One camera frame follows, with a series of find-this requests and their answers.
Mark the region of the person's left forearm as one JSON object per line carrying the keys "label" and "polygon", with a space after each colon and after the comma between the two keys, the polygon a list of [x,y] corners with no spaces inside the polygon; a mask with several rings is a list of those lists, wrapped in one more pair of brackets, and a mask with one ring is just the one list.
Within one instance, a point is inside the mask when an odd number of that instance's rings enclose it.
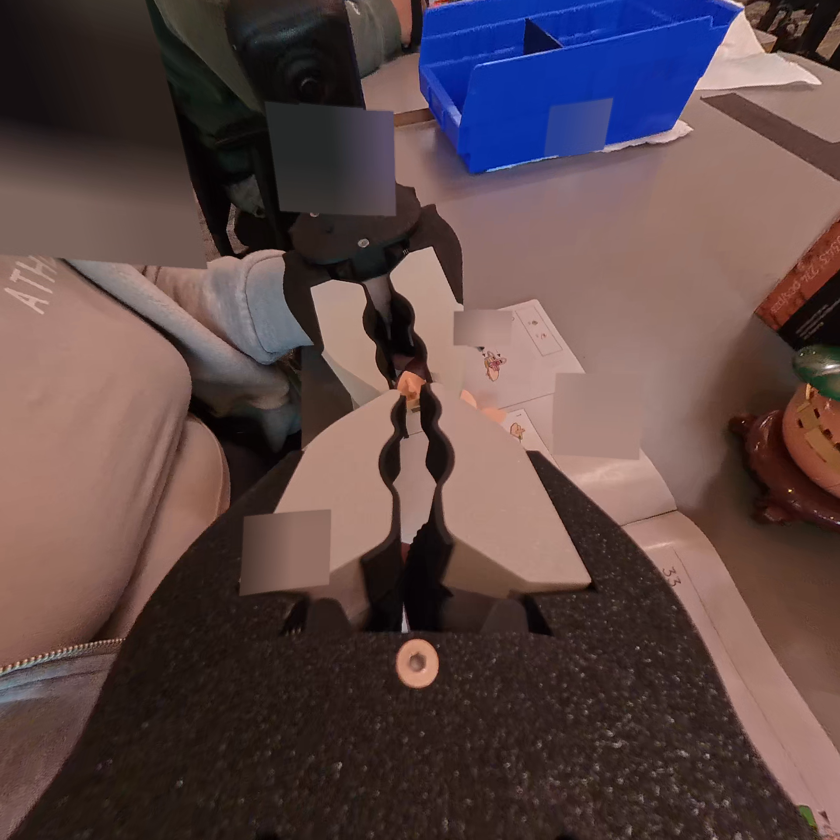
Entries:
{"label": "person's left forearm", "polygon": [[256,423],[276,452],[300,431],[298,389],[281,362],[312,340],[287,301],[283,251],[221,257],[204,269],[68,265],[173,342],[213,415]]}

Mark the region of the person's torso in grey hoodie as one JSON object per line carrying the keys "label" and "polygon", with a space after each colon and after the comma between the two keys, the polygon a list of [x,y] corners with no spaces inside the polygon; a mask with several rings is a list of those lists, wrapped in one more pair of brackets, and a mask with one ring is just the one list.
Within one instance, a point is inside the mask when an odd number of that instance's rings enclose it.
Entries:
{"label": "person's torso in grey hoodie", "polygon": [[229,506],[191,377],[50,257],[1,261],[1,836],[74,749],[144,605]]}

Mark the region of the brick building instruction booklet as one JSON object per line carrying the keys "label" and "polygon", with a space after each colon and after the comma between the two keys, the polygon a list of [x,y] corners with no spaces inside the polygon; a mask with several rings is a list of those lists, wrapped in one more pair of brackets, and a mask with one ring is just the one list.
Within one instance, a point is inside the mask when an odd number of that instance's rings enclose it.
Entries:
{"label": "brick building instruction booklet", "polygon": [[536,300],[503,310],[511,335],[463,356],[462,388],[504,414],[521,445],[548,457],[646,552],[700,633],[740,723],[812,830],[838,838],[838,755],[767,644],[729,569],[698,526],[677,511],[644,453],[637,460],[564,456],[546,447],[557,375],[583,369]]}

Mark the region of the peach brick flower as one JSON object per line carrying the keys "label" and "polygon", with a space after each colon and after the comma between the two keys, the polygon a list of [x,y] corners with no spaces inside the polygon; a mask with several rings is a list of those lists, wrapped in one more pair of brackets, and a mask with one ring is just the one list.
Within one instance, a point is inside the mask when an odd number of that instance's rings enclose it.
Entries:
{"label": "peach brick flower", "polygon": [[[488,417],[494,423],[503,424],[508,415],[506,409],[480,405],[472,392],[466,388],[467,374],[469,372],[469,351],[467,349],[457,350],[455,361],[448,363],[444,372],[431,371],[430,368],[421,363],[419,358],[409,360],[403,357],[399,360],[396,372],[396,390],[404,397],[419,394],[421,400],[423,385],[437,382],[454,387],[458,393],[458,398],[462,402],[475,408],[479,413]],[[421,427],[422,407],[420,413],[406,417],[408,433],[415,434]]]}

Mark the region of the dark printed product box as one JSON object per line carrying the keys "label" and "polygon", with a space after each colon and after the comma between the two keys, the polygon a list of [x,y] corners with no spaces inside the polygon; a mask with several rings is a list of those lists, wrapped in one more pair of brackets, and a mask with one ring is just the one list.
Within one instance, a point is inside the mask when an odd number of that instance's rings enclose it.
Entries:
{"label": "dark printed product box", "polygon": [[754,311],[793,350],[839,344],[839,221],[798,259]]}

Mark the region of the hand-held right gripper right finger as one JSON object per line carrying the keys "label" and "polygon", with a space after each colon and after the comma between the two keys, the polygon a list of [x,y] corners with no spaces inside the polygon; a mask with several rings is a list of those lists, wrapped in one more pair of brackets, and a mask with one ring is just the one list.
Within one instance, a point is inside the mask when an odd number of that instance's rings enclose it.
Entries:
{"label": "hand-held right gripper right finger", "polygon": [[434,494],[406,560],[408,626],[474,627],[509,596],[588,589],[529,451],[441,384],[423,386],[419,408]]}

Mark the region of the black tape strip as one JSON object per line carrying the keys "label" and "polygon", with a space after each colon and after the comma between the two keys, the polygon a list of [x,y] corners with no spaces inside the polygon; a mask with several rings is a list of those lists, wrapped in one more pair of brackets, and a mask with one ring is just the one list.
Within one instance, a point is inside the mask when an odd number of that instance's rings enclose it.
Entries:
{"label": "black tape strip", "polygon": [[703,94],[701,99],[745,125],[792,127],[831,144],[839,141],[838,112],[823,104],[815,89],[726,91]]}

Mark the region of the brick-built potted plant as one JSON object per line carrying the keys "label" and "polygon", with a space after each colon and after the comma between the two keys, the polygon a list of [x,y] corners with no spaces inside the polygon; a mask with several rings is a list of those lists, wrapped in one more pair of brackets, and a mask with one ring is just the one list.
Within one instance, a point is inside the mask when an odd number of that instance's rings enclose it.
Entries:
{"label": "brick-built potted plant", "polygon": [[800,384],[784,408],[728,423],[759,489],[752,517],[839,533],[839,347],[806,346],[792,366]]}

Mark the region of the grey desk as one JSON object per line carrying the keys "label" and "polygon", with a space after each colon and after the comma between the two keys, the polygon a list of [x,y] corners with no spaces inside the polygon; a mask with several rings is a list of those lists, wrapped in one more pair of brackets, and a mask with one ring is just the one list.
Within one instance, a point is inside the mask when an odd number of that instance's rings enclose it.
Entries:
{"label": "grey desk", "polygon": [[684,139],[469,175],[425,113],[416,57],[364,91],[395,111],[397,180],[460,239],[467,306],[537,298],[587,373],[638,377],[643,451],[838,749],[838,536],[753,521],[727,430],[795,388],[753,310],[838,217],[838,143],[745,125],[700,92]]}

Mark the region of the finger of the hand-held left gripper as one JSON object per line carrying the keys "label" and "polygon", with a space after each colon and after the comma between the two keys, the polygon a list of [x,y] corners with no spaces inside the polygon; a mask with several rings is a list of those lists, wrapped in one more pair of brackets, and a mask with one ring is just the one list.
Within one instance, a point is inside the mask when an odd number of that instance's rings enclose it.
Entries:
{"label": "finger of the hand-held left gripper", "polygon": [[412,311],[412,336],[424,351],[433,382],[461,388],[461,348],[455,345],[455,314],[461,304],[448,283],[434,249],[408,254],[392,272],[392,287]]}
{"label": "finger of the hand-held left gripper", "polygon": [[354,407],[396,390],[396,369],[385,321],[366,288],[329,280],[311,289],[322,357]]}

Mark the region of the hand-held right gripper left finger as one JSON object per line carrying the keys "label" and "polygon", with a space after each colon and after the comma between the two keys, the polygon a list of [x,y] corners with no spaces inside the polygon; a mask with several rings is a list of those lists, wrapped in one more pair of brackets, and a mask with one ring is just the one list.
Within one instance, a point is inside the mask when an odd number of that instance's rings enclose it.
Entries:
{"label": "hand-held right gripper left finger", "polygon": [[270,589],[333,599],[351,624],[403,628],[403,395],[387,391],[303,450],[270,516]]}

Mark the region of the blue plastic bin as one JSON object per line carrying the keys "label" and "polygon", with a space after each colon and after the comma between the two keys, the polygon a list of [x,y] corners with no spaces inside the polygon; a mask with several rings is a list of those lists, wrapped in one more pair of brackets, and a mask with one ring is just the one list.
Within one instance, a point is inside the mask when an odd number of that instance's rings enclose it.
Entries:
{"label": "blue plastic bin", "polygon": [[672,130],[742,8],[718,1],[442,3],[419,86],[469,172]]}

